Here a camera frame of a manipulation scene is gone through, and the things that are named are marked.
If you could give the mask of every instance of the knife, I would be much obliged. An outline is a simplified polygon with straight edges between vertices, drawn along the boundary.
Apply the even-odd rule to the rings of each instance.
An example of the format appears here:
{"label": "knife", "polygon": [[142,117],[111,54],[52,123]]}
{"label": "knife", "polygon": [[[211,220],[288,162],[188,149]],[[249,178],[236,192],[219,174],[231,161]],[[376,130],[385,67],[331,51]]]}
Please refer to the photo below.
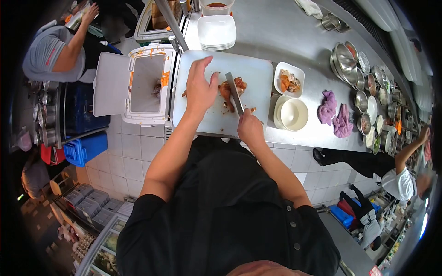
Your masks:
{"label": "knife", "polygon": [[243,108],[243,104],[241,103],[240,95],[238,94],[238,89],[236,88],[235,81],[233,80],[233,76],[229,72],[229,73],[226,73],[225,78],[227,79],[227,82],[229,83],[230,93],[233,96],[233,101],[235,102],[235,105],[236,105],[236,111],[238,112],[239,115],[242,115],[242,114],[244,114],[244,108]]}

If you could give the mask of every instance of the white cutting board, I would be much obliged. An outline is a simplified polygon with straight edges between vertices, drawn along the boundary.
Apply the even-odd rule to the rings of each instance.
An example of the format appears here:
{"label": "white cutting board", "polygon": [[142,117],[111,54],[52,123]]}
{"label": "white cutting board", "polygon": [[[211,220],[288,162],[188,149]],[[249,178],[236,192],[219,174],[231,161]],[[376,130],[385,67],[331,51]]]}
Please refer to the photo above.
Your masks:
{"label": "white cutting board", "polygon": [[[187,97],[181,97],[181,94],[187,87],[186,82],[191,64],[193,61],[207,56],[213,56],[213,60],[206,67],[204,74],[206,80],[210,82],[210,76],[213,72],[220,72],[218,85],[226,80],[225,74],[228,72],[232,73],[233,78],[241,77],[244,82],[247,82],[247,89],[244,90],[244,94],[241,96],[241,102],[244,108],[256,107],[253,115],[263,122],[265,129],[267,127],[273,81],[271,62],[230,53],[198,50],[188,50],[181,56],[175,89],[173,125],[175,127],[178,125],[184,111],[186,111]],[[236,129],[240,117],[237,112],[227,112],[229,109],[223,107],[223,102],[224,98],[218,91],[215,103],[207,110],[198,126],[198,132],[238,137]]]}

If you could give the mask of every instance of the gray crate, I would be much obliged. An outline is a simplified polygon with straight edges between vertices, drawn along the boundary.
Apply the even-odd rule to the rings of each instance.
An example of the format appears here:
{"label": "gray crate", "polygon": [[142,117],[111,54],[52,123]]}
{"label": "gray crate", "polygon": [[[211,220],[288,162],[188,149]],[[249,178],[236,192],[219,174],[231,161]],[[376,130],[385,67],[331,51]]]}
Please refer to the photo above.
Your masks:
{"label": "gray crate", "polygon": [[94,190],[87,198],[95,200],[100,207],[104,207],[109,202],[109,195],[100,190]]}
{"label": "gray crate", "polygon": [[80,217],[92,223],[92,218],[101,210],[100,205],[95,200],[86,197],[75,209]]}
{"label": "gray crate", "polygon": [[94,188],[88,184],[81,184],[77,185],[74,190],[80,192],[84,197],[87,197],[94,191]]}
{"label": "gray crate", "polygon": [[123,205],[122,201],[111,198],[110,201],[103,207],[103,209],[107,209],[111,212],[116,213],[118,209],[121,207],[121,205]]}
{"label": "gray crate", "polygon": [[92,218],[92,224],[94,224],[97,229],[103,230],[114,215],[114,212],[107,209],[101,209],[101,211]]}
{"label": "gray crate", "polygon": [[84,196],[76,191],[76,190],[72,190],[70,193],[68,193],[67,196],[64,197],[66,203],[70,203],[74,208],[83,201]]}

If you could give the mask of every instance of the purple towel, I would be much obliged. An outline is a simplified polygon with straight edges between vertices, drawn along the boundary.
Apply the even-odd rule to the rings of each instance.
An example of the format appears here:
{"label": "purple towel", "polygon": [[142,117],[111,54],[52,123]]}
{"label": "purple towel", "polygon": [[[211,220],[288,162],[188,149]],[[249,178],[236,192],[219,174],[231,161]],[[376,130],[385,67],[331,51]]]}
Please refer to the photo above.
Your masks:
{"label": "purple towel", "polygon": [[333,91],[323,91],[322,94],[327,98],[323,105],[318,109],[318,117],[321,124],[332,125],[332,118],[336,114],[336,107],[338,102],[335,100],[335,94]]}
{"label": "purple towel", "polygon": [[346,104],[341,105],[341,111],[338,116],[333,118],[333,125],[335,126],[335,135],[339,138],[350,136],[353,130],[353,124],[348,121],[348,107]]}

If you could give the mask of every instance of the white square bowl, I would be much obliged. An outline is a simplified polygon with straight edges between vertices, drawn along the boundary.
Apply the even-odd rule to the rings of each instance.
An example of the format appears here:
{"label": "white square bowl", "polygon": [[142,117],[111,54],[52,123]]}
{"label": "white square bowl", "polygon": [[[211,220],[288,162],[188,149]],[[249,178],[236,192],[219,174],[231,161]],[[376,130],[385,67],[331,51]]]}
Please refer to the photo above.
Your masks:
{"label": "white square bowl", "polygon": [[202,16],[197,29],[199,42],[205,46],[231,44],[236,40],[235,20],[230,15]]}
{"label": "white square bowl", "polygon": [[[282,89],[281,89],[281,78],[280,78],[281,70],[282,69],[283,70],[288,70],[291,74],[293,74],[295,76],[295,78],[297,78],[300,81],[301,88],[299,89],[299,91],[297,91],[295,93],[288,92],[288,91],[282,91]],[[290,65],[290,64],[285,63],[285,62],[280,62],[276,66],[275,76],[274,76],[274,86],[276,88],[276,91],[278,91],[282,95],[290,96],[290,97],[293,97],[293,98],[301,97],[302,91],[304,89],[304,79],[305,79],[304,71],[302,71],[298,67],[295,67],[295,66]]]}

